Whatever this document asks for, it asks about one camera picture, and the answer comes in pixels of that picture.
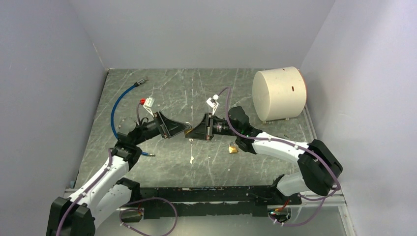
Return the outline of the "brass padlock with key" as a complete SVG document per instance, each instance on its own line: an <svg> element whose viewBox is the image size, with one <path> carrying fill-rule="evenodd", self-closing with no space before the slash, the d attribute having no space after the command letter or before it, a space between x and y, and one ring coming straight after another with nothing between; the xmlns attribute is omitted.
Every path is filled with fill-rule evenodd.
<svg viewBox="0 0 417 236"><path fill-rule="evenodd" d="M193 127L192 127L192 124L190 123L190 122L186 122L185 123L185 130L184 130L184 135L185 135L185 137L188 137L189 136L189 133L192 131L192 129L193 129Z"/></svg>

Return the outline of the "small brass padlock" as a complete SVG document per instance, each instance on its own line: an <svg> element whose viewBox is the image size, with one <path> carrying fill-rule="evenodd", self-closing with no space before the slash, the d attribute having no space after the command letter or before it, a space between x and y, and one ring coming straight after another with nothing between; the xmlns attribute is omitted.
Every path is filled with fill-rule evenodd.
<svg viewBox="0 0 417 236"><path fill-rule="evenodd" d="M236 145L235 142L229 143L229 153L230 154L238 153L238 146Z"/></svg>

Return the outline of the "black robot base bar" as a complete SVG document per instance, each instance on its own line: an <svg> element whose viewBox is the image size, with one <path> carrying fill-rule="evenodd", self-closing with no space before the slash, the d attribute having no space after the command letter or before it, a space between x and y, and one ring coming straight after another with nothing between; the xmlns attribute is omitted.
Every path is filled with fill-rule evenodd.
<svg viewBox="0 0 417 236"><path fill-rule="evenodd" d="M267 216L273 209L301 205L297 194L287 197L268 185L216 187L142 187L122 202L139 207L145 219L184 216Z"/></svg>

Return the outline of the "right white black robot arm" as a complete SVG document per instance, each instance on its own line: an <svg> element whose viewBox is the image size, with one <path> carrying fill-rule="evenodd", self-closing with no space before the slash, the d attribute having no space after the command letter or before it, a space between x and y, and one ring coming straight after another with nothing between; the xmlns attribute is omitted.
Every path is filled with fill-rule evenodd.
<svg viewBox="0 0 417 236"><path fill-rule="evenodd" d="M297 173L278 177L272 184L270 197L276 204L293 194L312 191L325 197L340 188L337 179L343 167L324 142L295 142L272 136L250 125L241 106L231 108L226 118L206 113L199 125L184 133L186 138L205 141L214 135L235 136L236 145L244 152L273 156L297 166Z"/></svg>

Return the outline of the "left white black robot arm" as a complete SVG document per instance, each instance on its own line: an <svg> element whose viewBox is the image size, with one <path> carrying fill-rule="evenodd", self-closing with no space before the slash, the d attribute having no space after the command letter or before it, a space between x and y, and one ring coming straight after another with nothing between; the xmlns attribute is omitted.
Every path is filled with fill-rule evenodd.
<svg viewBox="0 0 417 236"><path fill-rule="evenodd" d="M152 121L131 120L121 123L117 142L108 149L103 166L69 197L56 198L51 204L48 236L93 236L96 229L117 208L136 206L141 199L140 184L125 178L142 155L139 144L156 136L171 138L189 124L165 117L161 112Z"/></svg>

